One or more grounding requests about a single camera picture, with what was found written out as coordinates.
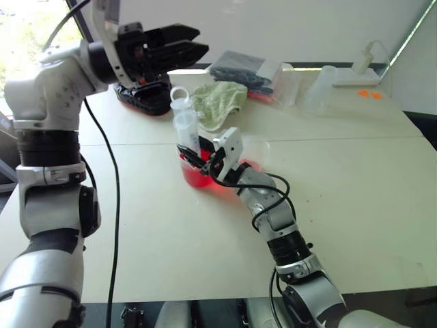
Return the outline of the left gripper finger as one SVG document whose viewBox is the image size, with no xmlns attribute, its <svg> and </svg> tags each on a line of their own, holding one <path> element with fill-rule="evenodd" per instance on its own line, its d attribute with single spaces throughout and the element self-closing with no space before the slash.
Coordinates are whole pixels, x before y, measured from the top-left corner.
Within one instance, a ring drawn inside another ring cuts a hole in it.
<svg viewBox="0 0 437 328">
<path fill-rule="evenodd" d="M 148 50 L 148 66 L 153 73 L 192 66 L 207 52 L 209 46 L 190 40 L 172 42 Z"/>
<path fill-rule="evenodd" d="M 147 45 L 166 45 L 181 40 L 194 40 L 200 30 L 183 24 L 172 24 L 145 32 Z"/>
</svg>

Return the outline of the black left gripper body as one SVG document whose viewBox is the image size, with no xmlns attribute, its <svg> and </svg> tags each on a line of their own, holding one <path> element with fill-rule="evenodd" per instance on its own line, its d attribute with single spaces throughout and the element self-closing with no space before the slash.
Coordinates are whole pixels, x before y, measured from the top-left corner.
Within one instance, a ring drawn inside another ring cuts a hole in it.
<svg viewBox="0 0 437 328">
<path fill-rule="evenodd" d="M 144 30 L 142 23 L 122 25 L 115 50 L 119 59 L 117 77 L 123 86 L 144 85 L 170 71 L 170 26 Z"/>
</svg>

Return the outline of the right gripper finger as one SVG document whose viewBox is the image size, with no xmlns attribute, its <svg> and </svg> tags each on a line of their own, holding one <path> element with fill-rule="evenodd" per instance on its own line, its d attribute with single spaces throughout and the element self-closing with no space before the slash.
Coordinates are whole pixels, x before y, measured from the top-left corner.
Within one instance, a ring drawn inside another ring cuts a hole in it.
<svg viewBox="0 0 437 328">
<path fill-rule="evenodd" d="M 199 136 L 199 145 L 201 150 L 201 158 L 204 161 L 208 161 L 210 159 L 210 156 L 215 153 L 214 144 L 209 139 L 206 139 L 205 137 Z"/>
<path fill-rule="evenodd" d="M 194 150 L 191 150 L 182 144 L 177 144 L 176 146 L 181 159 L 185 160 L 193 167 L 201 169 L 205 165 L 205 161 Z"/>
</svg>

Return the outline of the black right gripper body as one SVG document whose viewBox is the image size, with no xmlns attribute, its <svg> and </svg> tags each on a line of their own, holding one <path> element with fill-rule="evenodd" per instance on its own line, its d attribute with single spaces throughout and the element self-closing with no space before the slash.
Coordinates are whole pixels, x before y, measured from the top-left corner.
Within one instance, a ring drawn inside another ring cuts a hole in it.
<svg viewBox="0 0 437 328">
<path fill-rule="evenodd" d="M 202 172 L 208 175 L 214 181 L 225 182 L 225 175 L 222 175 L 224 169 L 225 151 L 223 147 L 218 150 L 201 149 L 201 158 L 206 162 Z"/>
</svg>

